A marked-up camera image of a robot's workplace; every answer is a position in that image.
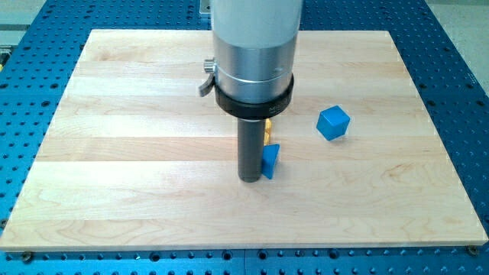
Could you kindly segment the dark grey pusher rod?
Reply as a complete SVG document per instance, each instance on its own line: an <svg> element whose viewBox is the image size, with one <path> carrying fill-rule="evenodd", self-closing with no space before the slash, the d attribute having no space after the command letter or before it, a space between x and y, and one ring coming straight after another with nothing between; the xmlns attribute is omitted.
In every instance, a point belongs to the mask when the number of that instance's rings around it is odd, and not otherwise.
<svg viewBox="0 0 489 275"><path fill-rule="evenodd" d="M246 183L261 177L265 120L238 119L238 176Z"/></svg>

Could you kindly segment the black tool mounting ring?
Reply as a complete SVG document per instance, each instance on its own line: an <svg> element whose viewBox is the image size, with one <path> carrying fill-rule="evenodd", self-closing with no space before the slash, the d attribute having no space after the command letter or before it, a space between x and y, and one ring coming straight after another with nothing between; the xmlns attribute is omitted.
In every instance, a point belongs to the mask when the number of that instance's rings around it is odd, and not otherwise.
<svg viewBox="0 0 489 275"><path fill-rule="evenodd" d="M215 100L224 112L236 118L264 120L279 115L287 108L292 99L293 86L294 77L292 75L288 87L275 99L263 103L246 103L232 99L215 85Z"/></svg>

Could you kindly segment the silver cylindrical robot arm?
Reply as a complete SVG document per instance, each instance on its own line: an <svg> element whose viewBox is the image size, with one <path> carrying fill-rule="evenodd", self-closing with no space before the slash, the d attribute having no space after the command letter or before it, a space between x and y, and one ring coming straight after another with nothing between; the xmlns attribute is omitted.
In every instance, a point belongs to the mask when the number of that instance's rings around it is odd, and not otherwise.
<svg viewBox="0 0 489 275"><path fill-rule="evenodd" d="M202 97L238 120L238 176L260 179L266 120L290 104L302 0L214 0L214 56L204 62Z"/></svg>

